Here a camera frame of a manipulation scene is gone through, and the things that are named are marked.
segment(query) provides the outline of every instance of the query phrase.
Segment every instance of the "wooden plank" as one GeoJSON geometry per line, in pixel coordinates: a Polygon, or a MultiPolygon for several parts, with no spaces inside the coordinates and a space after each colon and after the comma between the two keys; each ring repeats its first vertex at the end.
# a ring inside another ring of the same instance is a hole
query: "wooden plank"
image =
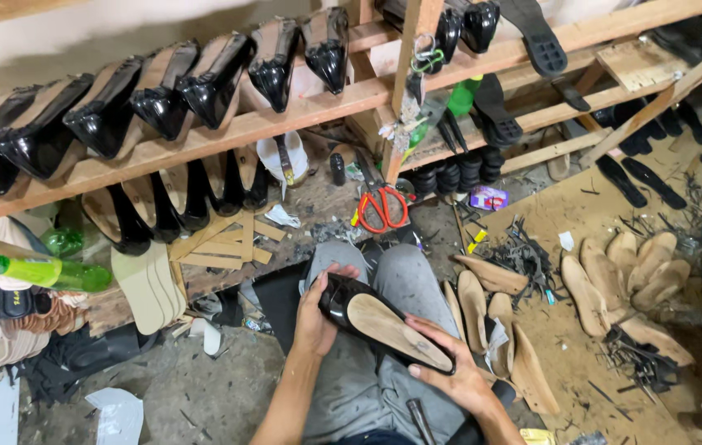
{"type": "Polygon", "coordinates": [[[673,86],[667,88],[662,94],[657,96],[648,106],[640,110],[637,114],[625,121],[617,130],[607,136],[601,143],[595,146],[589,153],[579,159],[582,168],[593,165],[596,159],[602,157],[607,151],[617,147],[625,138],[631,136],[634,131],[639,130],[646,123],[658,117],[667,108],[677,104],[686,97],[693,89],[702,84],[702,62],[694,66],[689,74],[678,80],[673,86]]]}
{"type": "Polygon", "coordinates": [[[200,255],[190,253],[184,258],[178,258],[178,263],[194,266],[205,266],[207,268],[234,269],[238,270],[243,266],[243,261],[238,258],[226,257],[211,257],[209,255],[200,255]]]}
{"type": "MultiPolygon", "coordinates": [[[[584,99],[592,107],[592,110],[598,110],[601,108],[606,108],[621,102],[630,101],[636,99],[637,97],[646,96],[648,94],[658,93],[661,90],[669,86],[669,83],[664,83],[660,85],[650,86],[645,89],[641,89],[635,93],[626,91],[625,89],[617,86],[615,88],[605,89],[595,94],[589,94],[585,96],[584,99]]],[[[573,119],[577,116],[582,116],[583,114],[575,109],[571,108],[570,105],[560,104],[553,107],[544,108],[543,110],[525,114],[523,116],[516,117],[516,121],[521,125],[524,131],[534,131],[544,126],[549,126],[562,122],[563,120],[573,119]]],[[[460,116],[458,118],[459,126],[461,127],[461,132],[466,139],[466,146],[470,150],[483,147],[485,145],[485,140],[483,134],[475,127],[472,119],[469,116],[460,116]]],[[[404,172],[407,170],[415,169],[419,166],[424,166],[431,162],[439,161],[440,159],[445,159],[447,157],[454,156],[453,152],[447,148],[444,139],[439,135],[436,129],[428,131],[425,139],[417,146],[414,153],[406,159],[406,162],[401,166],[400,171],[404,172]]]]}
{"type": "Polygon", "coordinates": [[[657,45],[653,40],[631,40],[612,45],[595,54],[601,65],[629,91],[675,79],[690,67],[680,57],[657,45]]]}
{"type": "Polygon", "coordinates": [[[573,138],[562,143],[543,147],[541,149],[531,151],[521,156],[507,159],[502,166],[502,174],[511,173],[524,167],[534,166],[543,161],[549,161],[558,156],[568,155],[574,151],[582,150],[583,148],[592,147],[601,142],[606,135],[612,132],[611,129],[596,131],[578,138],[573,138]]]}

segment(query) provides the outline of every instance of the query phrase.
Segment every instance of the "scissors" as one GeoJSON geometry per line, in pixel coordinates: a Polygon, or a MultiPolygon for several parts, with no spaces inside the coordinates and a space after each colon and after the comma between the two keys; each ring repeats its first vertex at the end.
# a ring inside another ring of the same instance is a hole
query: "scissors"
{"type": "Polygon", "coordinates": [[[374,176],[373,169],[371,169],[370,165],[367,163],[367,158],[359,151],[359,149],[354,150],[356,151],[356,161],[359,162],[359,167],[362,169],[362,176],[365,177],[365,185],[367,187],[367,192],[362,193],[362,196],[359,199],[359,206],[356,207],[356,214],[358,215],[359,223],[362,225],[362,227],[366,228],[366,230],[374,234],[382,234],[388,227],[398,228],[405,226],[405,220],[409,217],[409,207],[406,206],[403,196],[394,188],[384,183],[384,180],[381,179],[381,175],[378,170],[376,170],[376,173],[379,174],[374,176]],[[382,206],[379,206],[379,203],[376,202],[376,197],[373,196],[373,193],[376,190],[378,190],[381,194],[381,204],[384,207],[383,209],[382,206]],[[390,218],[390,208],[386,203],[387,193],[397,198],[398,202],[400,202],[400,205],[403,208],[403,217],[398,222],[393,222],[390,218]],[[381,221],[384,223],[384,226],[380,229],[371,227],[365,220],[365,209],[367,208],[368,204],[373,204],[373,207],[376,209],[376,214],[378,214],[379,218],[381,218],[381,221]]]}

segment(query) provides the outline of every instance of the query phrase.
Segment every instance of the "stack of insoles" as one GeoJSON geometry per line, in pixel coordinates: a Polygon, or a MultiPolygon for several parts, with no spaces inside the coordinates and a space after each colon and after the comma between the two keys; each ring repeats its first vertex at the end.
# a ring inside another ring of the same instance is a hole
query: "stack of insoles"
{"type": "Polygon", "coordinates": [[[486,185],[493,184],[502,175],[504,156],[498,148],[488,146],[482,147],[479,155],[483,160],[480,165],[480,181],[486,185]]]}
{"type": "Polygon", "coordinates": [[[522,136],[521,126],[504,109],[502,85],[494,73],[483,76],[475,93],[474,106],[477,115],[472,119],[489,146],[507,148],[522,136]]]}
{"type": "Polygon", "coordinates": [[[459,193],[469,193],[475,185],[480,184],[480,168],[483,160],[477,152],[470,152],[465,155],[455,157],[455,163],[459,167],[460,182],[457,191],[459,193]]]}
{"type": "Polygon", "coordinates": [[[149,335],[183,315],[186,296],[173,279],[167,246],[153,243],[132,257],[112,249],[112,273],[131,306],[140,333],[149,335]]]}
{"type": "Polygon", "coordinates": [[[449,195],[458,190],[461,182],[461,168],[454,157],[445,160],[445,167],[436,170],[436,191],[441,195],[449,195]]]}
{"type": "Polygon", "coordinates": [[[46,314],[52,307],[46,289],[0,289],[0,320],[21,319],[30,314],[46,314]]]}
{"type": "Polygon", "coordinates": [[[645,166],[642,162],[632,157],[626,157],[622,160],[623,167],[620,167],[620,164],[609,155],[603,155],[595,164],[599,167],[603,176],[610,180],[634,207],[644,207],[648,205],[648,200],[644,197],[642,192],[636,188],[633,182],[631,182],[629,176],[625,174],[623,167],[631,173],[631,176],[658,193],[662,201],[668,206],[675,210],[686,207],[685,199],[675,192],[672,187],[667,185],[667,183],[661,180],[659,175],[655,174],[648,166],[645,166]]]}

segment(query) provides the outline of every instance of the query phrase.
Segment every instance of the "black heel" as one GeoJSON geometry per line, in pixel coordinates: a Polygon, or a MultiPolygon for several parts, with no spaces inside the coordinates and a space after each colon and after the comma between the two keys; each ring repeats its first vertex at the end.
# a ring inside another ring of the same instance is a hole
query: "black heel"
{"type": "Polygon", "coordinates": [[[139,257],[148,251],[151,234],[119,184],[87,192],[79,202],[84,215],[118,252],[139,257]]]}
{"type": "Polygon", "coordinates": [[[408,327],[405,315],[373,288],[353,278],[328,274],[318,308],[340,329],[384,349],[406,366],[417,363],[455,374],[455,358],[435,341],[408,327]]]}

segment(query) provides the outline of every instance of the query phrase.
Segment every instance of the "green bottle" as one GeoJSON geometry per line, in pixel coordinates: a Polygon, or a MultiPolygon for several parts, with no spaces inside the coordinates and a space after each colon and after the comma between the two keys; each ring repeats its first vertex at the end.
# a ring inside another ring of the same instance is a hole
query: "green bottle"
{"type": "Polygon", "coordinates": [[[112,274],[99,265],[83,265],[59,258],[8,258],[0,255],[0,275],[20,279],[41,288],[100,292],[112,282],[112,274]]]}
{"type": "Polygon", "coordinates": [[[474,76],[455,84],[450,95],[450,102],[447,107],[450,108],[454,116],[461,116],[472,109],[472,102],[475,101],[475,93],[480,87],[480,81],[483,80],[483,75],[474,76]]]}

